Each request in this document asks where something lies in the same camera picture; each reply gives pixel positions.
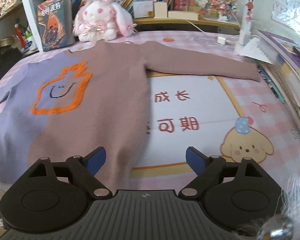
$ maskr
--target purple sweater sleeve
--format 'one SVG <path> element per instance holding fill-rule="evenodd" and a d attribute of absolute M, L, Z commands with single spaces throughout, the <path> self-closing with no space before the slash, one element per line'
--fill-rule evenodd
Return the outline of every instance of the purple sweater sleeve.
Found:
<path fill-rule="evenodd" d="M 209 53 L 170 48 L 155 41 L 147 41 L 139 46 L 146 68 L 154 71 L 260 80 L 255 64 Z"/>
<path fill-rule="evenodd" d="M 28 66 L 20 69 L 3 87 L 0 88 L 0 103 L 3 102 L 10 94 L 11 89 L 17 85 L 26 76 Z"/>

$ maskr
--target purple book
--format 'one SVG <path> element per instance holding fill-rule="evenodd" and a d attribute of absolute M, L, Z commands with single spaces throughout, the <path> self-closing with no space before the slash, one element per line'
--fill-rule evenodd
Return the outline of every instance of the purple book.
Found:
<path fill-rule="evenodd" d="M 300 56 L 293 50 L 293 47 L 299 47 L 297 43 L 280 35 L 261 30 L 258 31 L 258 35 L 269 43 L 300 76 Z"/>

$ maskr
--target silver metal ball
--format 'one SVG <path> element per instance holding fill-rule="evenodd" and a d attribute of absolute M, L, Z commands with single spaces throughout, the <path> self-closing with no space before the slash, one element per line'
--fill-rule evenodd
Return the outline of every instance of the silver metal ball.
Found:
<path fill-rule="evenodd" d="M 260 228 L 257 240 L 291 240 L 293 221 L 284 215 L 274 215 Z"/>

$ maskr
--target orange embroidered graphic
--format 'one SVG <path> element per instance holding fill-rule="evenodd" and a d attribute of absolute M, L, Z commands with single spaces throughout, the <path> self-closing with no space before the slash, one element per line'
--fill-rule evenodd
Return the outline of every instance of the orange embroidered graphic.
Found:
<path fill-rule="evenodd" d="M 85 92 L 85 89 L 87 88 L 87 84 L 88 84 L 90 78 L 92 77 L 92 73 L 84 72 L 88 68 L 88 67 L 85 66 L 86 63 L 87 63 L 87 61 L 82 62 L 82 63 L 78 63 L 78 64 L 74 64 L 71 67 L 65 67 L 65 68 L 62 69 L 62 72 L 61 72 L 61 74 L 58 78 L 50 80 L 50 81 L 46 82 L 45 84 L 43 84 L 42 87 L 39 88 L 37 99 L 36 99 L 36 101 L 34 102 L 33 106 L 30 109 L 31 113 L 32 114 L 60 114 L 60 113 L 63 113 L 63 112 L 68 112 L 68 111 L 71 111 L 73 109 L 76 109 L 80 105 L 80 103 L 82 101 L 82 98 L 83 98 L 83 95 L 84 95 L 84 92 Z M 72 101 L 72 104 L 69 105 L 69 106 L 65 106 L 65 107 L 55 107 L 55 108 L 51 108 L 51 109 L 44 109 L 44 108 L 37 109 L 36 106 L 37 106 L 38 102 L 41 99 L 42 90 L 45 87 L 47 87 L 48 85 L 50 85 L 51 83 L 64 79 L 66 74 L 69 73 L 70 71 L 75 72 L 75 74 L 73 76 L 74 78 L 84 77 L 81 80 L 81 82 L 78 86 L 78 89 L 75 93 L 74 100 Z M 65 96 L 74 84 L 75 83 L 72 83 L 72 85 L 70 86 L 68 91 L 64 95 L 59 96 L 59 97 L 53 97 L 52 96 L 52 90 L 55 87 L 55 86 L 53 86 L 51 91 L 50 91 L 50 97 L 51 98 L 60 98 L 60 97 Z"/>

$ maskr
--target gray ribbed panel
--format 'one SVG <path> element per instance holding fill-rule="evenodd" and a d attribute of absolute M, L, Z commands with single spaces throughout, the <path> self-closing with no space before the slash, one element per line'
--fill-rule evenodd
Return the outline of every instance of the gray ribbed panel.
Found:
<path fill-rule="evenodd" d="M 95 201 L 74 225 L 49 234 L 9 230 L 0 240 L 235 240 L 201 211 L 197 202 L 181 200 L 172 190 L 123 191 Z"/>

